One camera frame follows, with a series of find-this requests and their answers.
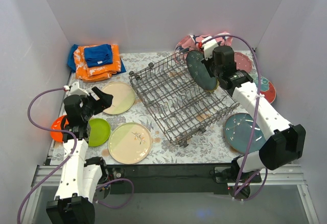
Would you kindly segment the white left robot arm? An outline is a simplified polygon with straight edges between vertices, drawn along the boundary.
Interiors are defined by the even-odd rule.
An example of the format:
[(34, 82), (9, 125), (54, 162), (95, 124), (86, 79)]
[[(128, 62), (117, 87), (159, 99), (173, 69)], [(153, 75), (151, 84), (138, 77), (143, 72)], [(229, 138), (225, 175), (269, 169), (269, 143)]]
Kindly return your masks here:
[(59, 187), (54, 200), (46, 205), (52, 223), (94, 223), (92, 203), (98, 183), (108, 180), (109, 171), (102, 157), (86, 159), (92, 116), (111, 107), (113, 96), (97, 87), (90, 93), (80, 88), (69, 88), (64, 99), (66, 115), (61, 119), (64, 160)]

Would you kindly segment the plain lime green plate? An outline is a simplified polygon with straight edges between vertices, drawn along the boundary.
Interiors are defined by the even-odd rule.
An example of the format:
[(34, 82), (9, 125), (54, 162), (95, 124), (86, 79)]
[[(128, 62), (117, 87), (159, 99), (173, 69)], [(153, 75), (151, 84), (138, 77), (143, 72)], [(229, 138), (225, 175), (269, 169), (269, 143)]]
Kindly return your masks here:
[(90, 147), (98, 147), (104, 144), (111, 133), (111, 127), (109, 123), (101, 118), (94, 118), (89, 121), (90, 134), (88, 145)]

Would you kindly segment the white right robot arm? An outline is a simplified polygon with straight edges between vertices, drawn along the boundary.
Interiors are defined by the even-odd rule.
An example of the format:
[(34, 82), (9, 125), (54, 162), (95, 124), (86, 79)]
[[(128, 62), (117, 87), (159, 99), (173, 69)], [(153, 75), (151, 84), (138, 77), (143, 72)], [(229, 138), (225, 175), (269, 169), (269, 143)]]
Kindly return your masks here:
[(203, 63), (209, 75), (216, 77), (220, 86), (246, 109), (266, 139), (259, 150), (232, 161), (232, 178), (242, 182), (252, 171), (275, 170), (301, 158), (306, 130), (280, 115), (261, 94), (252, 77), (237, 68), (232, 47), (203, 46), (203, 52)]

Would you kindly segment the green polka dot plate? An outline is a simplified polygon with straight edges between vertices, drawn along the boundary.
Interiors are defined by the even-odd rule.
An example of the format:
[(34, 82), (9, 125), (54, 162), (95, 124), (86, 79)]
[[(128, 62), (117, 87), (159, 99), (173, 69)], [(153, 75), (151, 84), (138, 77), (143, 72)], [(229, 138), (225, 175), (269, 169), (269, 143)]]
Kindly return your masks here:
[(218, 87), (219, 87), (219, 82), (217, 81), (215, 87), (212, 87), (212, 88), (210, 88), (210, 89), (208, 89), (206, 91), (209, 92), (209, 93), (213, 93)]

